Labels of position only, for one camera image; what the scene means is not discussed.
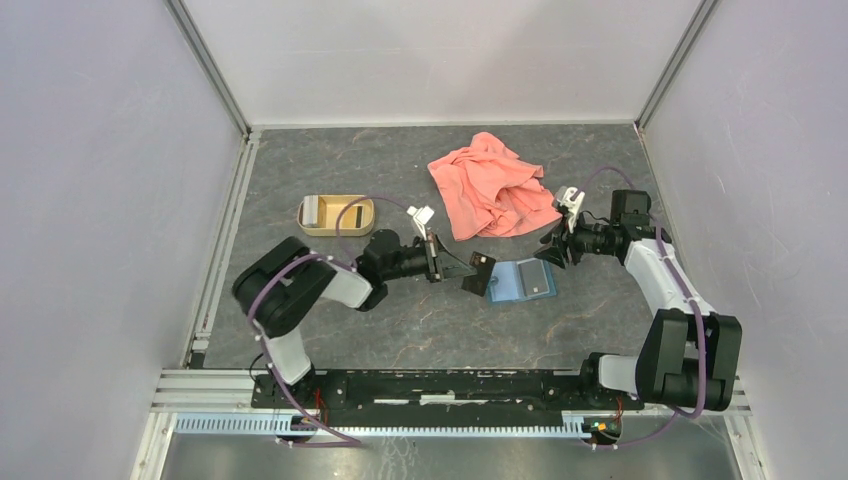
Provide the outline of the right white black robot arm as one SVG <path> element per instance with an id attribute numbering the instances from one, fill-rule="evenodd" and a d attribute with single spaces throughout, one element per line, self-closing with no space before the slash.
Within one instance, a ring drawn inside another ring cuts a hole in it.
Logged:
<path id="1" fill-rule="evenodd" d="M 637 282 L 653 320 L 638 355 L 590 355 L 588 374 L 577 382 L 580 400 L 602 408 L 622 392 L 688 417 L 726 410 L 743 334 L 739 320 L 697 293 L 650 212 L 647 192 L 614 191 L 609 216 L 595 223 L 586 219 L 584 197 L 576 187 L 557 191 L 553 206 L 562 218 L 542 237 L 536 258 L 560 268 L 586 255 L 616 258 Z"/>

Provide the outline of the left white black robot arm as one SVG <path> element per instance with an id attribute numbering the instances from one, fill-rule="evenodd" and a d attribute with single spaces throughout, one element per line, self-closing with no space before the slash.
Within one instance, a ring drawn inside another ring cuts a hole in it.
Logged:
<path id="1" fill-rule="evenodd" d="M 475 274 L 475 267 L 453 255 L 431 230 L 403 245 L 395 231 L 380 229 L 351 265 L 288 237 L 246 268 L 231 293 L 269 359 L 276 394 L 297 408 L 314 394 L 313 362 L 300 324 L 317 301 L 367 312 L 387 297 L 389 281 L 422 276 L 439 283 Z"/>

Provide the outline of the blue card holder wallet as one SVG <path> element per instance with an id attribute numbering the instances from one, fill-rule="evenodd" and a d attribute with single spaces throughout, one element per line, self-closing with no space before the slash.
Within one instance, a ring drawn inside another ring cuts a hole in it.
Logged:
<path id="1" fill-rule="evenodd" d="M 497 262 L 486 291 L 492 304 L 555 297 L 557 289 L 548 262 L 537 259 Z"/>

